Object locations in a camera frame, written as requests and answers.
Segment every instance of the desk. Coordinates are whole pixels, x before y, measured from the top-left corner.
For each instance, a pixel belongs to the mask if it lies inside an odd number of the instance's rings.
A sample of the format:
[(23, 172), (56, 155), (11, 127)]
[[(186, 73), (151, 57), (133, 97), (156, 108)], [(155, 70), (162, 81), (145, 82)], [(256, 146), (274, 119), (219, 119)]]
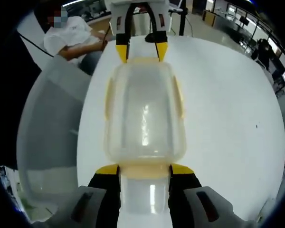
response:
[[(165, 61), (184, 96), (187, 152), (178, 161), (192, 168), (233, 204), (243, 219), (255, 219), (282, 179), (285, 132), (275, 93), (261, 67), (222, 45), (197, 38), (168, 37)], [(132, 37), (129, 57), (155, 57), (154, 44)], [(103, 150), (105, 94), (121, 64), (109, 42), (86, 94), (77, 145), (78, 185), (108, 165)]]

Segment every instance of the white shirt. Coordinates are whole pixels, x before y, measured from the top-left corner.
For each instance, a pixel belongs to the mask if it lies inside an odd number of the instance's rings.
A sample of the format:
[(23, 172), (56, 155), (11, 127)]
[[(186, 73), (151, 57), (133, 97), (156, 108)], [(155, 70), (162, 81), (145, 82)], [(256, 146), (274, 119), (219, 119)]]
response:
[[(81, 17), (69, 17), (62, 28), (51, 27), (44, 36), (44, 48), (48, 53), (55, 56), (65, 46), (77, 48), (99, 41), (99, 38), (91, 35), (92, 28)], [(78, 64), (85, 55), (71, 62)]]

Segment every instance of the person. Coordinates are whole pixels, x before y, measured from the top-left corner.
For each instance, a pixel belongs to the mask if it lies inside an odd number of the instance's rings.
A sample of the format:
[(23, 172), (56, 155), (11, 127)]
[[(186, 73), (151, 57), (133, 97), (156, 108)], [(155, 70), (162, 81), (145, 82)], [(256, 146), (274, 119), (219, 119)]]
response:
[(81, 17), (68, 17), (60, 5), (47, 7), (46, 15), (51, 26), (44, 36), (46, 51), (62, 56), (92, 75), (107, 44), (105, 34), (94, 31)]
[(251, 58), (258, 64), (261, 63), (266, 70), (269, 70), (269, 59), (271, 58), (272, 53), (273, 51), (268, 41), (266, 39), (260, 39), (257, 42), (257, 48), (252, 53)]

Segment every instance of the plastic lid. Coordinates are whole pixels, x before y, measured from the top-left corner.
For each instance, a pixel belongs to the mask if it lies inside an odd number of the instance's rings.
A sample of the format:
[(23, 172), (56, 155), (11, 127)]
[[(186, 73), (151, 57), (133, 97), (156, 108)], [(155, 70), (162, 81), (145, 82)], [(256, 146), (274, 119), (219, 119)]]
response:
[(119, 66), (109, 81), (105, 151), (117, 163), (175, 162), (186, 150), (177, 80), (167, 63)]

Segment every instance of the round table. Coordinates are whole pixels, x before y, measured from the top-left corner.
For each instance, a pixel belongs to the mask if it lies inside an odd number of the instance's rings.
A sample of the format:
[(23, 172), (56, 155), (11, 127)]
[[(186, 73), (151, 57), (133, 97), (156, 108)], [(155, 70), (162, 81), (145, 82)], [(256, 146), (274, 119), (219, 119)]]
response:
[[(184, 96), (187, 151), (177, 163), (195, 171), (232, 203), (242, 219), (255, 219), (282, 180), (285, 132), (279, 104), (262, 68), (248, 57), (197, 38), (168, 37), (165, 62), (172, 65)], [(154, 44), (133, 37), (129, 58), (156, 57)], [(105, 95), (121, 64), (109, 42), (91, 79), (82, 110), (78, 185), (111, 164), (105, 156)]]

